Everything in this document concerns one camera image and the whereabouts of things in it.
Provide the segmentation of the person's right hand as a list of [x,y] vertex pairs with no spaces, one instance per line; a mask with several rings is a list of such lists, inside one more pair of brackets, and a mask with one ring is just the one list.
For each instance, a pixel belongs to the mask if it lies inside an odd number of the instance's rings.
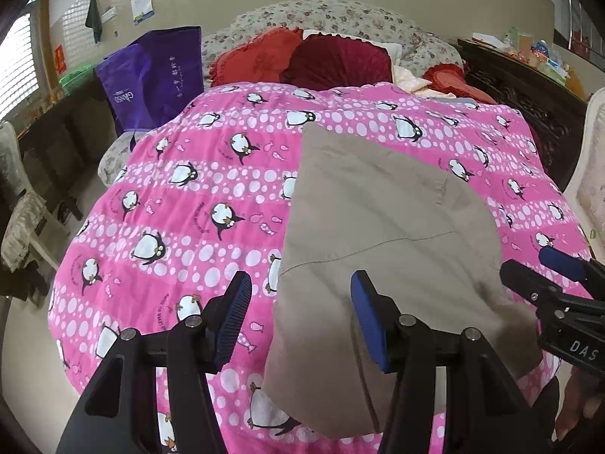
[[555,433],[563,441],[581,419],[591,419],[604,401],[604,393],[597,392],[596,378],[578,367],[573,367],[567,381],[564,401],[556,419]]

